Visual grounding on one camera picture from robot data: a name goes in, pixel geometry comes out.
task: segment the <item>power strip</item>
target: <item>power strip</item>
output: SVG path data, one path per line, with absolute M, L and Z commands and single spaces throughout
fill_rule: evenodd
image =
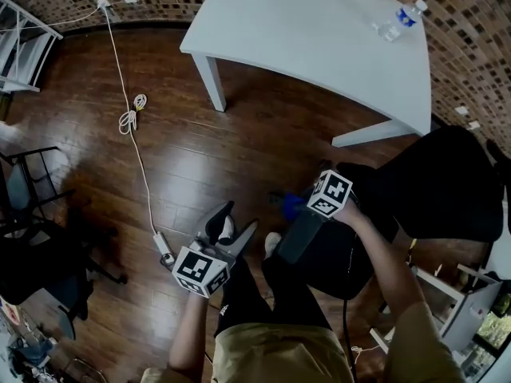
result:
M 171 266 L 176 259 L 172 255 L 172 252 L 170 248 L 168 247 L 167 240 L 165 239 L 164 235 L 161 234 L 161 231 L 158 231 L 153 236 L 154 242 L 156 243 L 156 246 L 158 247 L 158 250 L 160 250 L 161 253 L 161 263 L 165 267 Z

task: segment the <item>table top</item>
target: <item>table top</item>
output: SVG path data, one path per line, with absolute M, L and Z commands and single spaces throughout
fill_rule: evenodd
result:
M 431 118 L 423 24 L 394 42 L 372 26 L 392 18 L 400 5 L 397 0 L 206 0 L 180 49 L 310 82 L 423 135 Z

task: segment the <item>white box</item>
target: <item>white box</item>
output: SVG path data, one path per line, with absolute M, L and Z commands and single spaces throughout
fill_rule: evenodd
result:
M 225 261 L 182 247 L 172 275 L 183 288 L 209 298 L 229 279 L 229 266 Z
M 307 202 L 307 207 L 314 213 L 329 219 L 343 209 L 350 195 L 352 184 L 333 170 L 326 170 L 319 176 L 312 196 Z

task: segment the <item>black pants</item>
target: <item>black pants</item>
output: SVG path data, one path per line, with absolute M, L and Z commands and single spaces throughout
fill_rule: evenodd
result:
M 231 269 L 231 278 L 224 285 L 222 311 L 215 336 L 231 326 L 250 322 L 322 326 L 331 330 L 305 282 L 279 256 L 263 261 L 263 274 L 273 291 L 275 309 L 271 311 L 259 294 L 247 263 L 239 259 Z

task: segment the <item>white shelf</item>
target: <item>white shelf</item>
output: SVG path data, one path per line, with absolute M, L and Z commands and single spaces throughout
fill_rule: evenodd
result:
M 22 84 L 32 85 L 32 77 L 36 72 L 41 55 L 44 53 L 48 44 L 52 43 L 54 37 L 50 33 L 45 33 L 37 38 L 27 41 L 22 44 L 19 53 L 19 71 L 18 78 L 16 78 L 16 64 L 13 63 L 10 67 L 7 78 L 13 81 L 21 82 Z M 4 92 L 20 91 L 24 88 L 15 82 L 6 82 L 3 86 Z
M 20 21 L 19 28 L 23 28 L 26 24 L 26 18 Z M 10 53 L 16 45 L 18 40 L 18 33 L 16 31 L 6 31 L 0 36 L 0 74 L 6 67 L 7 60 Z

